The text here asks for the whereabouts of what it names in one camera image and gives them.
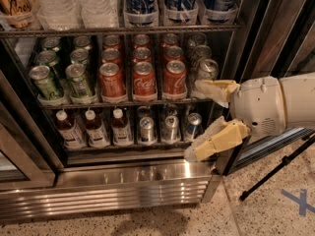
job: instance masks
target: blue x mark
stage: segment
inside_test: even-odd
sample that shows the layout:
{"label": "blue x mark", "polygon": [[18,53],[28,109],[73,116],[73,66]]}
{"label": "blue x mark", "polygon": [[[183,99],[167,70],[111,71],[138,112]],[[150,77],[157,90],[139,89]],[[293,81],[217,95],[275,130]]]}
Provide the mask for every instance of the blue x mark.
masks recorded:
{"label": "blue x mark", "polygon": [[299,194],[299,198],[297,198],[296,196],[292,195],[291,193],[285,191],[284,189],[282,189],[282,194],[285,195],[287,198],[291,199],[292,201],[299,204],[299,214],[300,215],[306,216],[307,210],[310,210],[310,211],[315,213],[315,207],[311,206],[306,201],[307,191],[305,189],[301,189],[301,192]]}

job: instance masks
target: open refrigerator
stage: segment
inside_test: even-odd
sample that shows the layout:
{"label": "open refrigerator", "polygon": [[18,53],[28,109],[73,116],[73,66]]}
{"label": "open refrigerator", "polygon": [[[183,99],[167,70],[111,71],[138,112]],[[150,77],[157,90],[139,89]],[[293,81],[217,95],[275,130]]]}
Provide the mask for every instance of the open refrigerator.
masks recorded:
{"label": "open refrigerator", "polygon": [[[224,175],[313,133],[309,129],[290,129],[277,137],[250,137],[244,143],[201,162],[187,162],[184,150],[185,119],[191,111],[202,116],[206,130],[217,118],[228,120],[227,108],[210,99],[192,96],[186,81],[186,94],[165,98],[158,50],[160,37],[175,33],[184,47],[189,34],[207,36],[213,59],[220,68],[218,79],[242,83],[248,79],[272,75],[281,78],[313,72],[314,17],[313,0],[236,0],[235,20],[227,24],[202,24],[202,16],[193,24],[170,24],[167,10],[157,0],[157,17],[152,26],[125,24],[129,16],[124,3],[117,7],[118,25],[101,28],[23,29],[0,31],[1,38],[1,117],[0,117],[0,219],[43,217],[109,209],[152,207],[175,204],[207,203],[212,199]],[[152,41],[157,71],[157,97],[149,102],[134,99],[131,75],[131,42],[145,33]],[[119,34],[124,39],[127,100],[43,105],[28,71],[45,37],[73,39],[91,36],[100,56],[105,35]],[[175,104],[180,114],[180,133],[176,143],[162,140],[162,110]],[[154,112],[157,140],[139,143],[137,109],[150,107]],[[128,109],[134,143],[118,147],[108,129],[110,145],[105,148],[69,149],[55,126],[59,110],[101,109],[110,123],[115,107]]]}

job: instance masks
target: speckled floor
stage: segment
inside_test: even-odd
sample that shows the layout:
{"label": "speckled floor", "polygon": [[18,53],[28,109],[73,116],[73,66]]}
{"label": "speckled floor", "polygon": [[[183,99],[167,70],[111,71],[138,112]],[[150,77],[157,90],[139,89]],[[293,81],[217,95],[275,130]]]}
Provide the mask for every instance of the speckled floor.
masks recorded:
{"label": "speckled floor", "polygon": [[159,206],[35,219],[0,235],[315,235],[315,145],[249,196],[243,191],[302,144],[295,142],[225,177],[208,204]]}

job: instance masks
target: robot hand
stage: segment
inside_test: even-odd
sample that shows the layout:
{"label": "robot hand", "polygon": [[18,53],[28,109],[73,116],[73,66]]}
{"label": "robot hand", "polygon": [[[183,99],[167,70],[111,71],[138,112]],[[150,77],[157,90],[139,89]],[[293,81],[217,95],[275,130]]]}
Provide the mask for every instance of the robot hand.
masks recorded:
{"label": "robot hand", "polygon": [[203,160],[234,148],[248,135],[275,136],[294,127],[315,129],[315,73],[229,83],[230,88],[221,82],[226,81],[203,81],[196,88],[215,102],[229,103],[233,120],[226,123],[221,117],[210,125],[185,150],[187,160]]}

